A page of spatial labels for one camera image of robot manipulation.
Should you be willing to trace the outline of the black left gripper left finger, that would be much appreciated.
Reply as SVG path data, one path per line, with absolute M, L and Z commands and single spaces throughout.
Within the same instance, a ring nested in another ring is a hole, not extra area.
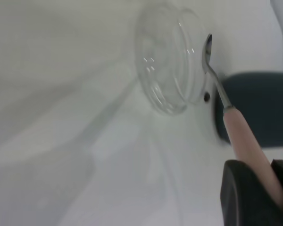
M 225 162 L 220 202 L 225 226 L 283 226 L 283 212 L 241 161 Z

